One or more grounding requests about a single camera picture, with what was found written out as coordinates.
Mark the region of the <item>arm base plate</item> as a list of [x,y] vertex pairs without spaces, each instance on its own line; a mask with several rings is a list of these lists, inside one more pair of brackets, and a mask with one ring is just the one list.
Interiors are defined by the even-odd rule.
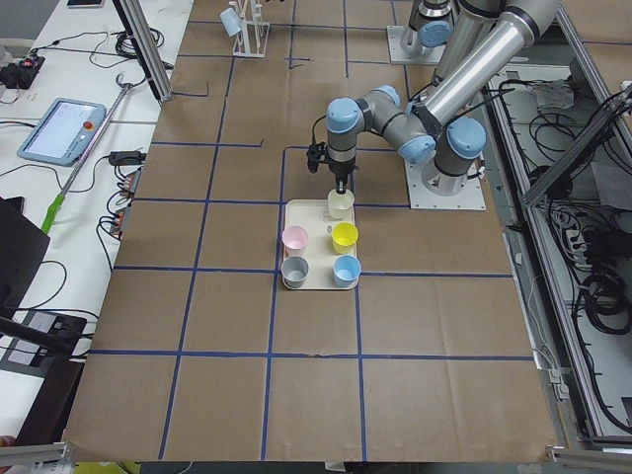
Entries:
[[445,49],[444,44],[435,47],[417,44],[417,33],[409,35],[408,26],[388,26],[386,35],[393,64],[437,65]]
[[448,149],[424,164],[405,165],[410,208],[420,210],[486,209],[477,165],[483,157],[465,158]]

